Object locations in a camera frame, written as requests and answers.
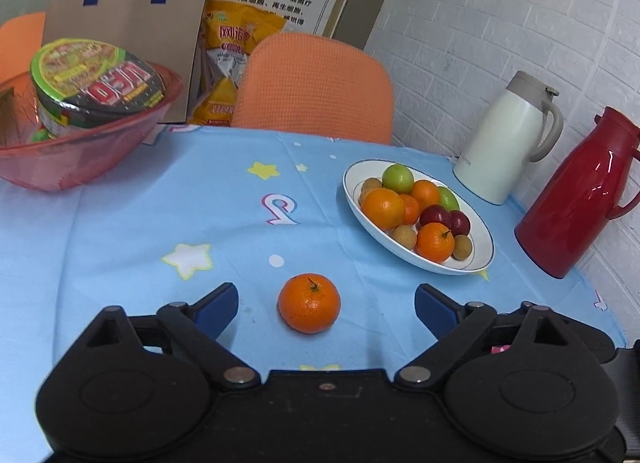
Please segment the red plum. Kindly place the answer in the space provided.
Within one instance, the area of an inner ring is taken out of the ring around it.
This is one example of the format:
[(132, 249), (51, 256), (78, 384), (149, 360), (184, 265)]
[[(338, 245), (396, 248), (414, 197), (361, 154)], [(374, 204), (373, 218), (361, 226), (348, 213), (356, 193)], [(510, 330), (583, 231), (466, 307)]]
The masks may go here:
[(420, 226), (424, 227), (425, 225), (432, 223), (439, 223), (450, 229), (452, 227), (452, 217), (450, 212), (439, 204), (427, 206), (427, 208), (421, 213)]
[(451, 210), (449, 214), (451, 216), (452, 234), (455, 237), (457, 237), (457, 235), (469, 235), (471, 231), (471, 223), (469, 217), (460, 210)]

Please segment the green fruit back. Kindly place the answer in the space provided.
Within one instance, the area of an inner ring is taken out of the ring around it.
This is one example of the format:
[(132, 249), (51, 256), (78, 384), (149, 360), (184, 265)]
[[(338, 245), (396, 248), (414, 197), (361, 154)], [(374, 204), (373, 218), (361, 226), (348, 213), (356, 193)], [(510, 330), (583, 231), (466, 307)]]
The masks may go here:
[(382, 185), (398, 194), (408, 194), (414, 185), (412, 171), (405, 165), (392, 164), (382, 174)]

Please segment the red thermos jug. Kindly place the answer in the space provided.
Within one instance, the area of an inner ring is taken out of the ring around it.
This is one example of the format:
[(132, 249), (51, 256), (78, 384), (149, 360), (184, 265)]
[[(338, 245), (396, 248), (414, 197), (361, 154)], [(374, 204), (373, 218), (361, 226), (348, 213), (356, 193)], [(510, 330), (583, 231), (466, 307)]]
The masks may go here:
[(611, 220), (631, 212), (620, 205), (631, 163), (639, 159), (639, 127), (612, 107), (565, 158), (516, 225), (522, 250), (545, 273), (567, 275)]

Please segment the red plum back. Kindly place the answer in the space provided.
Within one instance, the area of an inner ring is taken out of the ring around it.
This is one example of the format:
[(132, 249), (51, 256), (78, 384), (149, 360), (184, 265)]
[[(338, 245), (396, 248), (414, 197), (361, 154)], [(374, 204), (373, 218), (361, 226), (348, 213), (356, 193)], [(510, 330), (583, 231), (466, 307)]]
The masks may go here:
[(432, 223), (439, 223), (450, 229), (452, 227), (452, 217), (450, 212), (439, 204), (427, 206), (427, 208), (421, 213), (420, 226), (424, 227), (425, 225)]

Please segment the bumpy mandarin with stem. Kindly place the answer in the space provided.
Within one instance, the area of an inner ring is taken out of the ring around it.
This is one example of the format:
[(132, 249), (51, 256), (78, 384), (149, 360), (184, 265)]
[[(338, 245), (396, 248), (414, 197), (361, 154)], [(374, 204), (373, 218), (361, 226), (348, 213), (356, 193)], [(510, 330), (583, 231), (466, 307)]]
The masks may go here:
[(442, 223), (429, 223), (416, 236), (416, 254), (434, 263), (443, 263), (454, 252), (454, 236)]

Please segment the blue patterned tablecloth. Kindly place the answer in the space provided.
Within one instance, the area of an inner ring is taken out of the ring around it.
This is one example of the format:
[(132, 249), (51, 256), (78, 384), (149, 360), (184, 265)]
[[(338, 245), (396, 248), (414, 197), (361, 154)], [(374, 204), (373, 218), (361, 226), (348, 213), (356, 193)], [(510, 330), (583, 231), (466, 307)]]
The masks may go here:
[[(435, 275), (388, 252), (343, 191), (344, 171), (361, 160), (405, 164), (459, 189), (447, 158), (416, 149), (206, 127), (163, 131), (86, 186), (45, 194), (3, 184), (2, 460), (49, 454), (37, 391), (103, 307), (147, 315), (225, 282), (240, 309), (221, 344), (259, 372), (398, 370), (434, 341), (413, 311), (425, 282), (500, 311), (544, 304), (626, 344), (601, 291), (578, 272), (549, 277), (522, 251), (515, 203), (471, 200), (496, 246), (481, 275)], [(299, 333), (280, 317), (280, 291), (301, 273), (323, 275), (341, 295), (329, 330)]]

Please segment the green fruit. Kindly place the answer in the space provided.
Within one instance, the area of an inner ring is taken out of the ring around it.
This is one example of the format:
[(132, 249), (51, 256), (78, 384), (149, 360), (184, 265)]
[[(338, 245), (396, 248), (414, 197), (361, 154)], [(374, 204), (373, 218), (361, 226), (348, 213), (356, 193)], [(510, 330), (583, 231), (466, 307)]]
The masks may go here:
[(439, 205), (448, 212), (459, 211), (460, 204), (454, 193), (445, 186), (438, 186)]
[(382, 174), (382, 185), (398, 194), (408, 194), (414, 185), (412, 171), (405, 165), (392, 164)]

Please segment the mandarin back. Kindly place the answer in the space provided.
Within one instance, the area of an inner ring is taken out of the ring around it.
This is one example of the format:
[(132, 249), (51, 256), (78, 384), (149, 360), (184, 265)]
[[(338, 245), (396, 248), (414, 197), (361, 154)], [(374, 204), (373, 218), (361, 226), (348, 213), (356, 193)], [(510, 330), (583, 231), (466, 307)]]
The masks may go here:
[(318, 273), (301, 273), (285, 282), (277, 306), (280, 317), (291, 329), (317, 334), (332, 327), (342, 301), (328, 278)]

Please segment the large smooth orange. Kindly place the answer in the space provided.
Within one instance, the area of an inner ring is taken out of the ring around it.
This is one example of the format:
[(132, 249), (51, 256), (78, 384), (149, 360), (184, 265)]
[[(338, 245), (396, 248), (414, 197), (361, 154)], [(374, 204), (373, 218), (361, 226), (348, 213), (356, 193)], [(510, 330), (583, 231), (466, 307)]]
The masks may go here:
[(400, 226), (405, 217), (404, 201), (387, 188), (369, 190), (361, 200), (360, 209), (373, 225), (385, 231)]

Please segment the white ceramic plate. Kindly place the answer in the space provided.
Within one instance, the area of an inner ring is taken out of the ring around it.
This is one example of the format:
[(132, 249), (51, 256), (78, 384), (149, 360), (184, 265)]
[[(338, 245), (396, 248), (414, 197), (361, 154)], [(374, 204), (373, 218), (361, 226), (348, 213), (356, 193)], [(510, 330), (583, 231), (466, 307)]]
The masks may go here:
[(392, 165), (390, 161), (363, 160), (350, 165), (343, 175), (343, 189), (347, 203), (363, 229), (387, 251), (420, 269), (439, 275), (472, 275), (472, 273), (481, 273), (486, 270), (496, 254), (494, 238), (492, 238), (482, 217), (459, 194), (454, 194), (454, 196), (458, 199), (461, 212), (469, 217), (471, 223), (472, 252), (467, 261), (456, 261), (455, 259), (442, 263), (429, 261), (416, 253), (411, 253), (405, 246), (395, 243), (388, 233), (373, 225), (371, 220), (358, 208), (356, 197), (360, 196), (367, 175), (381, 174), (382, 168), (388, 168), (390, 165)]

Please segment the UFO instant noodle cup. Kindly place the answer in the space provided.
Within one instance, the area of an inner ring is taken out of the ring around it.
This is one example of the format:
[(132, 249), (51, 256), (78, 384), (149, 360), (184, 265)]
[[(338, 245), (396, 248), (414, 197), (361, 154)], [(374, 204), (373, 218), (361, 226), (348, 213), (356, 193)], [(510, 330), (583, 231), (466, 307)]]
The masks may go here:
[(134, 116), (165, 98), (160, 74), (128, 50), (86, 38), (43, 45), (30, 63), (38, 120), (52, 137)]

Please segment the small mandarin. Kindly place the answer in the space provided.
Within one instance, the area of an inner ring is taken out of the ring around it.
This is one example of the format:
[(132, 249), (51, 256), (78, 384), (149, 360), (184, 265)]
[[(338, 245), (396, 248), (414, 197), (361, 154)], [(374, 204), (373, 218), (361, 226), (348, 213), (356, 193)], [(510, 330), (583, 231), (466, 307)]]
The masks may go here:
[(402, 223), (406, 226), (413, 226), (419, 220), (421, 215), (420, 203), (416, 198), (410, 196), (410, 194), (401, 194), (400, 198), (405, 205), (405, 213)]

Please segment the green fruit front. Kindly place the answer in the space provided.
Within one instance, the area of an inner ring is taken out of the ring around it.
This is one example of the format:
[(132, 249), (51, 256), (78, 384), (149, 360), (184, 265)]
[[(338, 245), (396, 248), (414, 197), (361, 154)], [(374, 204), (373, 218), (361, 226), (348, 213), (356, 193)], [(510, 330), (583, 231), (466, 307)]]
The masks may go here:
[(459, 211), (460, 204), (454, 193), (445, 186), (438, 186), (439, 205), (448, 212)]

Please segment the red plum front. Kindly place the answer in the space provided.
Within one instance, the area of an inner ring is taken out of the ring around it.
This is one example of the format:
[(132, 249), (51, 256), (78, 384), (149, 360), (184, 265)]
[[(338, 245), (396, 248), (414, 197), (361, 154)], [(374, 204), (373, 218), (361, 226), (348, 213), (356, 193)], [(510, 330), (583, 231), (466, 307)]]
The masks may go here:
[(471, 223), (469, 217), (460, 210), (451, 210), (449, 214), (451, 216), (452, 234), (455, 237), (457, 237), (457, 235), (469, 235), (471, 231)]

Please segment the longan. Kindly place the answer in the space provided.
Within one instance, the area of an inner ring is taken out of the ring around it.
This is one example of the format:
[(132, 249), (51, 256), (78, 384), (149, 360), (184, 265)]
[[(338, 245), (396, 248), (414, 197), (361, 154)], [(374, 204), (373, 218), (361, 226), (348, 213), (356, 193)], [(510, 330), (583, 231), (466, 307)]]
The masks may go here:
[(362, 205), (363, 201), (366, 200), (367, 195), (373, 190), (375, 190), (375, 187), (362, 187), (358, 198), (358, 204)]
[(383, 187), (383, 184), (380, 179), (371, 177), (363, 182), (361, 190), (369, 191), (369, 190), (374, 190), (382, 187)]
[(390, 238), (405, 249), (412, 251), (416, 247), (416, 238), (418, 238), (418, 234), (412, 226), (400, 225), (390, 233)]
[(457, 261), (465, 261), (473, 253), (473, 244), (467, 235), (456, 235), (454, 237), (454, 250), (451, 256)]

